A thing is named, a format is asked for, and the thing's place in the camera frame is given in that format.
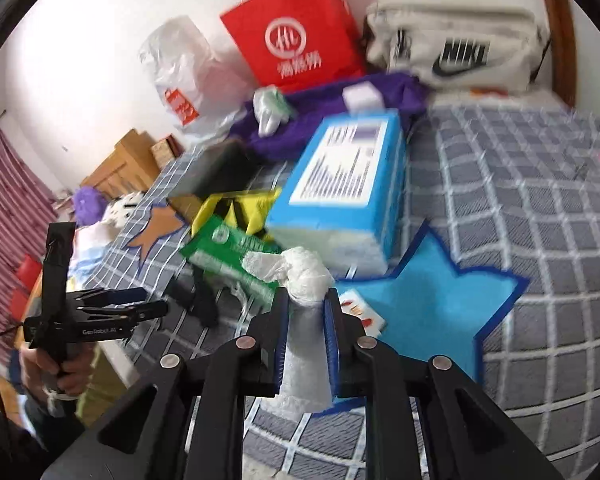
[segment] yellow package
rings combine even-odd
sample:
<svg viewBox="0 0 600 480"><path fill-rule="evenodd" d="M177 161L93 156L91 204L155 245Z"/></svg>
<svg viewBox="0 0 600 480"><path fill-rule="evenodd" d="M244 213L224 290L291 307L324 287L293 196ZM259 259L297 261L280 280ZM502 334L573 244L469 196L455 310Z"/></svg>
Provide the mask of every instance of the yellow package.
<svg viewBox="0 0 600 480"><path fill-rule="evenodd" d="M209 195L191 224L191 236L199 231L213 214L224 219L231 227L237 227L248 235L265 242L273 241L264 229L264 222L282 188L272 191L241 191Z"/></svg>

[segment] green package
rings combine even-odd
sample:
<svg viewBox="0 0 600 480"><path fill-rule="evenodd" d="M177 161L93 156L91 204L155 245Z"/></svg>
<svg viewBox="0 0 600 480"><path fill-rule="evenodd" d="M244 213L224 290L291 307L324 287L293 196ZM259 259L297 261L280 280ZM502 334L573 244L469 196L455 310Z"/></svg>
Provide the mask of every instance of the green package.
<svg viewBox="0 0 600 480"><path fill-rule="evenodd" d="M201 269L240 282L245 290L259 298L269 308L278 282L265 283L242 268L242 259L250 251L280 254L280 248L225 224L211 215L192 240L180 250L190 263Z"/></svg>

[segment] dark sleeve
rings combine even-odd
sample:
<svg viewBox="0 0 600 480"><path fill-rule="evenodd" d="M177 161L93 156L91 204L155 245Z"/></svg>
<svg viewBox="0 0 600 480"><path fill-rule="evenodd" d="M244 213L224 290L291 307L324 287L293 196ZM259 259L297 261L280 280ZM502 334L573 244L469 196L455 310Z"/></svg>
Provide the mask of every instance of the dark sleeve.
<svg viewBox="0 0 600 480"><path fill-rule="evenodd" d="M0 480L40 480L46 468L84 431L75 413L53 418L31 397L25 412L40 442L10 421L10 446L0 413Z"/></svg>

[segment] metal screw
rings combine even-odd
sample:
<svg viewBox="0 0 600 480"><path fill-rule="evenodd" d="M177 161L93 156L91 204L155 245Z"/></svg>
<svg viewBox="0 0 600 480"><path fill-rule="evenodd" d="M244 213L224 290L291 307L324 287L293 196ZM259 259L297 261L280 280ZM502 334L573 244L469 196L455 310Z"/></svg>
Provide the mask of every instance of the metal screw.
<svg viewBox="0 0 600 480"><path fill-rule="evenodd" d="M160 359L162 368L175 368L180 363L180 358L176 354L167 354Z"/></svg>
<svg viewBox="0 0 600 480"><path fill-rule="evenodd" d="M250 335L243 335L235 340L235 345L240 350L248 350L249 348L256 346L256 340Z"/></svg>
<svg viewBox="0 0 600 480"><path fill-rule="evenodd" d="M372 348L375 348L377 344L378 341L376 341L376 338L368 335L363 335L362 337L358 338L358 346L360 348L371 350Z"/></svg>
<svg viewBox="0 0 600 480"><path fill-rule="evenodd" d="M451 359L445 355L436 355L433 358L433 366L438 370L449 370L451 364Z"/></svg>

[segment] tissue pack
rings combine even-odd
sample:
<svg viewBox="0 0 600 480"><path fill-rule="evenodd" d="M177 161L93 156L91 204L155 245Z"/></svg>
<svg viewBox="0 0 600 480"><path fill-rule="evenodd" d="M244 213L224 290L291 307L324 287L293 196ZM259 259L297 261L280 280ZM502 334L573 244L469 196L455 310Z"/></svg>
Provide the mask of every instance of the tissue pack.
<svg viewBox="0 0 600 480"><path fill-rule="evenodd" d="M326 118L273 205L266 227L335 272L384 274L394 244L406 145L396 110Z"/></svg>

